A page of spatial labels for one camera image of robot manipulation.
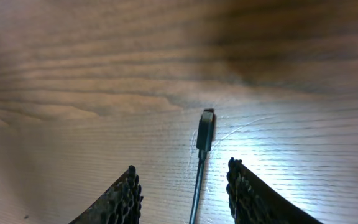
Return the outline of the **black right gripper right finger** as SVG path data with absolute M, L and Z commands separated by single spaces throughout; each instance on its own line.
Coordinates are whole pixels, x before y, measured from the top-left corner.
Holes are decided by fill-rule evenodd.
M 242 160 L 232 157 L 228 167 L 226 192 L 235 224 L 321 224 L 269 187 Z

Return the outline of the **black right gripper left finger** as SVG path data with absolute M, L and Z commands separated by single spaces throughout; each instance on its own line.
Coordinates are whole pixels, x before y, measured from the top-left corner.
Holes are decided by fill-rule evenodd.
M 139 224 L 142 187 L 136 168 L 128 169 L 70 224 Z

